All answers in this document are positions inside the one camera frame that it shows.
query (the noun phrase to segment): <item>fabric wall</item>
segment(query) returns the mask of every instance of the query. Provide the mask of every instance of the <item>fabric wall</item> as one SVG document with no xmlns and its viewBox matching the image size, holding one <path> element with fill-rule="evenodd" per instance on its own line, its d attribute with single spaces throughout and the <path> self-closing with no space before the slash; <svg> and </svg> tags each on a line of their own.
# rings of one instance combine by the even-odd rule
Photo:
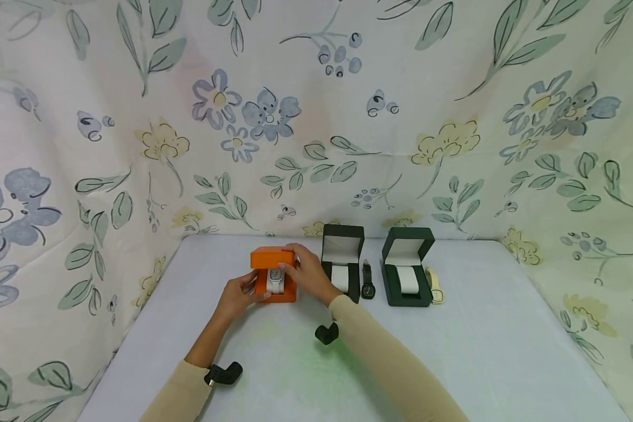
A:
<svg viewBox="0 0 633 422">
<path fill-rule="evenodd" d="M 502 239 L 633 420 L 633 0 L 0 0 L 0 421 L 183 236 L 328 222 Z"/>
</svg>

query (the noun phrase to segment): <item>dark green watch box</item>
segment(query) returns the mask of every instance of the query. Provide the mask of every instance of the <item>dark green watch box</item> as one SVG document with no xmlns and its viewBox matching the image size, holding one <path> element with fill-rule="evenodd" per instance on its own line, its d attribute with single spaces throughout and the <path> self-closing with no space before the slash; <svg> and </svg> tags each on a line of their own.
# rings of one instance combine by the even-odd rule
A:
<svg viewBox="0 0 633 422">
<path fill-rule="evenodd" d="M 392 227 L 389 230 L 382 248 L 382 279 L 389 306 L 427 307 L 432 302 L 422 260 L 434 241 L 428 227 Z"/>
<path fill-rule="evenodd" d="M 335 287 L 358 303 L 361 292 L 359 259 L 363 227 L 326 224 L 321 244 L 321 267 Z"/>
</svg>

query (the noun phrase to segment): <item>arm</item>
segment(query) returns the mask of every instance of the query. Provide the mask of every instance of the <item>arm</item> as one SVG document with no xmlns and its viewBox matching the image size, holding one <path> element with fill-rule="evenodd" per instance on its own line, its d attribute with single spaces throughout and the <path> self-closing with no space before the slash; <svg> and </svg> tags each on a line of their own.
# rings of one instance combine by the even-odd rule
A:
<svg viewBox="0 0 633 422">
<path fill-rule="evenodd" d="M 468 422 L 449 392 L 408 348 L 330 283 L 317 255 L 289 244 L 299 268 L 284 271 L 329 308 L 340 338 L 361 359 L 406 422 Z"/>
<path fill-rule="evenodd" d="M 257 271 L 228 281 L 209 323 L 180 361 L 169 380 L 149 404 L 140 422 L 192 422 L 202 411 L 211 387 L 204 381 L 229 325 L 251 303 L 268 293 L 249 296 Z"/>
</svg>

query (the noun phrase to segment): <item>beige sleeve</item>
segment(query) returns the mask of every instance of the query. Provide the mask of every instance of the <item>beige sleeve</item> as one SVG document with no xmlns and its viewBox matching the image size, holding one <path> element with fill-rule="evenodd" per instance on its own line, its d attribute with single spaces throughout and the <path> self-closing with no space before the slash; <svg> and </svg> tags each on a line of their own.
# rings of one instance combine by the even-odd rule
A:
<svg viewBox="0 0 633 422">
<path fill-rule="evenodd" d="M 449 392 L 386 329 L 349 297 L 329 306 L 339 337 L 361 359 L 406 422 L 468 422 Z"/>
<path fill-rule="evenodd" d="M 211 392 L 204 381 L 207 373 L 209 369 L 181 360 L 139 422 L 194 421 Z"/>
</svg>

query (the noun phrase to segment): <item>left hand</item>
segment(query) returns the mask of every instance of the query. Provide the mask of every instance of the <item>left hand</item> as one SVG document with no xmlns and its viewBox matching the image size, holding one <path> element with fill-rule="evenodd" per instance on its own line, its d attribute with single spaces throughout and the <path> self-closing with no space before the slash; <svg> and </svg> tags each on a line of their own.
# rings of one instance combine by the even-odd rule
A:
<svg viewBox="0 0 633 422">
<path fill-rule="evenodd" d="M 249 305 L 270 297 L 270 292 L 249 294 L 256 284 L 256 276 L 258 276 L 258 270 L 253 270 L 249 274 L 229 280 L 223 289 L 223 294 L 220 295 L 213 316 L 231 324 L 244 313 Z"/>
</svg>

